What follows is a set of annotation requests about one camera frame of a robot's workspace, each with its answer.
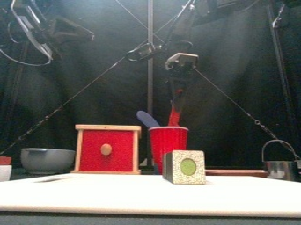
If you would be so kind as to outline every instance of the red object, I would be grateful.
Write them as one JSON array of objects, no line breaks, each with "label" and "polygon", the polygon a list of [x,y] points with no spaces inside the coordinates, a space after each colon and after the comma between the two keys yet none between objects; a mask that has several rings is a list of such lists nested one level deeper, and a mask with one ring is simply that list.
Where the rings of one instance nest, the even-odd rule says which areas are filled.
[{"label": "red object", "polygon": [[189,129],[185,127],[154,127],[150,129],[150,145],[154,163],[162,174],[163,155],[173,150],[186,150]]},{"label": "red object", "polygon": [[179,126],[179,116],[181,116],[181,113],[175,111],[175,108],[173,106],[171,112],[170,112],[169,126],[174,126],[174,127]]},{"label": "red object", "polygon": [[74,172],[141,173],[139,126],[76,125],[79,130]]},{"label": "red object", "polygon": [[11,165],[12,157],[0,156],[0,165]]}]

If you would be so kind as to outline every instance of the gray bowl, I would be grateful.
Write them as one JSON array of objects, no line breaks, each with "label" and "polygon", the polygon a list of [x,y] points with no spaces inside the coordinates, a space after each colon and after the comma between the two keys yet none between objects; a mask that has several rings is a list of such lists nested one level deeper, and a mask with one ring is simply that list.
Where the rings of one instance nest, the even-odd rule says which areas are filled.
[{"label": "gray bowl", "polygon": [[22,149],[22,164],[32,174],[55,174],[72,169],[75,151],[66,149]]}]

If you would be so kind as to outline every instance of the green circle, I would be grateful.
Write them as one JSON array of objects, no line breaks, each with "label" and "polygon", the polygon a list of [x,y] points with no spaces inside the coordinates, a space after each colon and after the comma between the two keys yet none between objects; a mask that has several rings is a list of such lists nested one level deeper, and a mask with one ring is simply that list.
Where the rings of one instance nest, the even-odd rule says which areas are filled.
[{"label": "green circle", "polygon": [[179,167],[186,176],[192,176],[197,171],[197,164],[190,158],[182,160]]}]

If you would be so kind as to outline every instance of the white cup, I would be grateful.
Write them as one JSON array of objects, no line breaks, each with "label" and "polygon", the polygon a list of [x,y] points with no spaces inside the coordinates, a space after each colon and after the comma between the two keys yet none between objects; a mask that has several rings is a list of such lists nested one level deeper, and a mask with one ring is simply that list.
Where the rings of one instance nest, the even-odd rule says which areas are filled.
[{"label": "white cup", "polygon": [[12,165],[0,165],[0,181],[8,181],[11,178]]}]

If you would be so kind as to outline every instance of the wooden knob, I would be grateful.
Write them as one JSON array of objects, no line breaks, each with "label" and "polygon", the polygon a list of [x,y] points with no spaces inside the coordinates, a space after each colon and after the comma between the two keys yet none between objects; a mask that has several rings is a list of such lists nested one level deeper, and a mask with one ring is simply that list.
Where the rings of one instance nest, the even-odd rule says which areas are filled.
[{"label": "wooden knob", "polygon": [[110,144],[103,144],[101,147],[101,152],[105,156],[110,155],[111,153],[111,145]]}]

